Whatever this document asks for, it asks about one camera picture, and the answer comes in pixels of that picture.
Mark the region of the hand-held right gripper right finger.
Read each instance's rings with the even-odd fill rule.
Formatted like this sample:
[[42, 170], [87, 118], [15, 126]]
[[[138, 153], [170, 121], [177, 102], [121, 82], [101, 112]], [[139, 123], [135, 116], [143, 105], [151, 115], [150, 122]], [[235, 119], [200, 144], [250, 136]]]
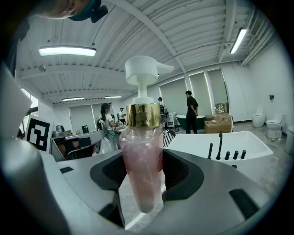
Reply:
[[247, 235], [272, 206], [270, 196], [232, 166], [164, 150], [164, 206], [143, 235]]

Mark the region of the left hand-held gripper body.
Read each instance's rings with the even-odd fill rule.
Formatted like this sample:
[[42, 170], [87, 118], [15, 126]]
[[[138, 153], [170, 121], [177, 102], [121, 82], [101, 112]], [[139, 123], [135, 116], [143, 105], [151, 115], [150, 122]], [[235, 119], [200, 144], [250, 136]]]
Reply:
[[7, 66], [0, 67], [0, 226], [6, 235], [68, 235], [40, 152], [17, 138], [29, 99]]

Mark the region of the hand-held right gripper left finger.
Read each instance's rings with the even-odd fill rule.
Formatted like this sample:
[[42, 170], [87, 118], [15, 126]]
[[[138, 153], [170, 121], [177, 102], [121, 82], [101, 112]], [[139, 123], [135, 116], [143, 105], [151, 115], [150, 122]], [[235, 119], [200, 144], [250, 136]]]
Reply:
[[56, 162], [41, 153], [45, 174], [71, 235], [124, 235], [119, 187], [126, 176], [120, 151]]

